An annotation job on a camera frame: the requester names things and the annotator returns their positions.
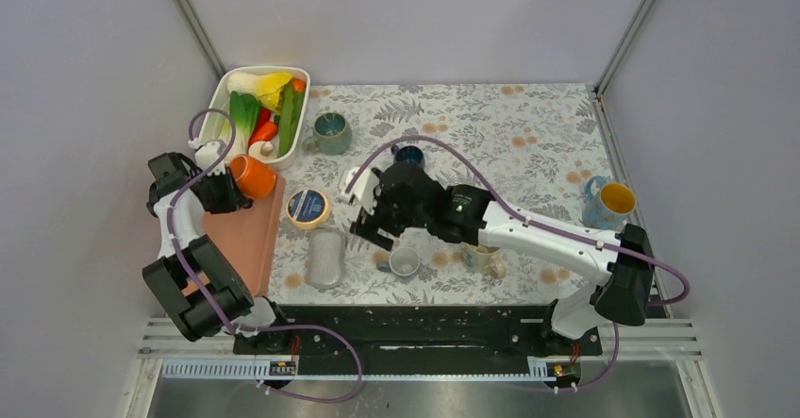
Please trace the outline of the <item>small grey cup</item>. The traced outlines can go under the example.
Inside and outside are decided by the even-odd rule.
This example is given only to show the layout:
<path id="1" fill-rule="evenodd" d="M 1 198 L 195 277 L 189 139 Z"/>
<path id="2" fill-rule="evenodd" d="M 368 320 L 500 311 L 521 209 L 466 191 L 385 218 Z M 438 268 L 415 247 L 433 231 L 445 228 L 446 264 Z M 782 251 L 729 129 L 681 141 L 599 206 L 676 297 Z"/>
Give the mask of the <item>small grey cup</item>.
<path id="1" fill-rule="evenodd" d="M 421 265 L 419 254 L 409 247 L 398 247 L 390 252 L 386 260 L 376 264 L 379 272 L 392 274 L 398 279 L 409 280 L 413 278 Z"/>

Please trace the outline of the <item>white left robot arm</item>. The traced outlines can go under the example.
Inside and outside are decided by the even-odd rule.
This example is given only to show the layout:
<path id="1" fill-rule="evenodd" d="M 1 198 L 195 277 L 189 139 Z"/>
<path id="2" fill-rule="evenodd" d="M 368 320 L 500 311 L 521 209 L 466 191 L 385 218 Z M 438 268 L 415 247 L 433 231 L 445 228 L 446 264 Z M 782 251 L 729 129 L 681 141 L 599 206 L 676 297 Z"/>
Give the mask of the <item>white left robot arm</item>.
<path id="1" fill-rule="evenodd" d="M 154 177 L 147 208 L 159 221 L 157 259 L 142 278 L 184 338 L 195 342 L 224 330 L 251 337 L 272 353 L 292 343 L 292 328 L 277 305 L 255 297 L 205 229 L 207 214 L 254 205 L 230 171 L 205 175 L 184 154 L 161 154 L 148 162 Z"/>

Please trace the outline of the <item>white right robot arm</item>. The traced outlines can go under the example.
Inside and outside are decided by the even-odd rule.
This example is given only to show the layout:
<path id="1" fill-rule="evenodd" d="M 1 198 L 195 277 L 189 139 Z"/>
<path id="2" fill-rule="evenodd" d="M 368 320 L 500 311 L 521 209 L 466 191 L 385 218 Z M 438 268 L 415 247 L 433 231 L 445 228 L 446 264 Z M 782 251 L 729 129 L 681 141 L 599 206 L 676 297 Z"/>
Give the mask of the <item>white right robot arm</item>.
<path id="1" fill-rule="evenodd" d="M 419 228 L 443 242 L 515 251 L 587 279 L 587 286 L 550 305 L 541 329 L 550 352 L 567 352 L 605 322 L 641 326 L 646 320 L 653 267 L 647 234 L 638 226 L 616 233 L 525 215 L 485 189 L 444 187 L 408 163 L 384 171 L 354 167 L 342 175 L 340 189 L 344 200 L 360 206 L 351 233 L 381 248 Z"/>

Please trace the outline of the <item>orange mug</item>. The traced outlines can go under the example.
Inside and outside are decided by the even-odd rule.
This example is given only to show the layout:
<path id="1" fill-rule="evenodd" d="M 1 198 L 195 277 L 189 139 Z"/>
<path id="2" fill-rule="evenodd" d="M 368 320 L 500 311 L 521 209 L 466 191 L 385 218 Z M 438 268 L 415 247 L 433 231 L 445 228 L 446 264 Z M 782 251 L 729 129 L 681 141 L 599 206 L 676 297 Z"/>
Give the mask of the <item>orange mug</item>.
<path id="1" fill-rule="evenodd" d="M 238 155 L 229 163 L 233 179 L 240 191 L 249 198 L 261 200 L 275 189 L 277 172 L 249 155 Z"/>

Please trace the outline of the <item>blue butterfly mug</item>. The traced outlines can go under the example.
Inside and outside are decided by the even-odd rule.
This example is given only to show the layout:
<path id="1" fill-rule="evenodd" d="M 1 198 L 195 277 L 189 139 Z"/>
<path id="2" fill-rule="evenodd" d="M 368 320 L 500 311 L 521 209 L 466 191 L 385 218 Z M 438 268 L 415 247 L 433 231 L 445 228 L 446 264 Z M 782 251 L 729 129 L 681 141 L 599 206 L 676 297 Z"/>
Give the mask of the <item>blue butterfly mug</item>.
<path id="1" fill-rule="evenodd" d="M 634 192 L 603 176 L 593 176 L 586 182 L 584 199 L 581 222 L 594 229 L 618 231 L 637 206 Z"/>

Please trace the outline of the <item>beige seahorse mug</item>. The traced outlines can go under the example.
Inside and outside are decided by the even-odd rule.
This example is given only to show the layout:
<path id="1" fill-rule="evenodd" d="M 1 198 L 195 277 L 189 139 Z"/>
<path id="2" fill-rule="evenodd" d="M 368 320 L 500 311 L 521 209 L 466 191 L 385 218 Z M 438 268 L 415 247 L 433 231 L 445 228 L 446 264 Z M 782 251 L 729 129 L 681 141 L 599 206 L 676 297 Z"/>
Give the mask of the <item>beige seahorse mug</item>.
<path id="1" fill-rule="evenodd" d="M 500 258 L 501 249 L 486 245 L 464 244 L 461 248 L 465 268 L 471 273 L 480 273 L 494 279 L 502 279 L 507 269 Z"/>

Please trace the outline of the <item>dark blue ribbed cup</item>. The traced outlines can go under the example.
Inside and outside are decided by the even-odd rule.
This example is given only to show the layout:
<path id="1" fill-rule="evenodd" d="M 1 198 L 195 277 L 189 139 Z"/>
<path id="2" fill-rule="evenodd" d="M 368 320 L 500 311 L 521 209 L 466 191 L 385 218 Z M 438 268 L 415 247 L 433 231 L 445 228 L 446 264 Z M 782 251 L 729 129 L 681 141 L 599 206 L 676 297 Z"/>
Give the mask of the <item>dark blue ribbed cup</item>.
<path id="1" fill-rule="evenodd" d="M 395 163 L 407 163 L 425 168 L 425 153 L 422 149 L 414 145 L 393 145 L 391 147 L 393 161 Z"/>

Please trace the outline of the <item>green glazed mug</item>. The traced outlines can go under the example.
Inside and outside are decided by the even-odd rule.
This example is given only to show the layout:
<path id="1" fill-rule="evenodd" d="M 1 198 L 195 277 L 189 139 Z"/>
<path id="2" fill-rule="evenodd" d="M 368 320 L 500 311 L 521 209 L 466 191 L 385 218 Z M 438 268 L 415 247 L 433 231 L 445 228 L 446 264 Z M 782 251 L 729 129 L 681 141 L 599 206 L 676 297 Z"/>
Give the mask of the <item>green glazed mug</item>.
<path id="1" fill-rule="evenodd" d="M 303 141 L 303 148 L 310 154 L 341 155 L 349 149 L 352 140 L 348 121 L 337 112 L 327 112 L 314 121 L 312 135 Z"/>

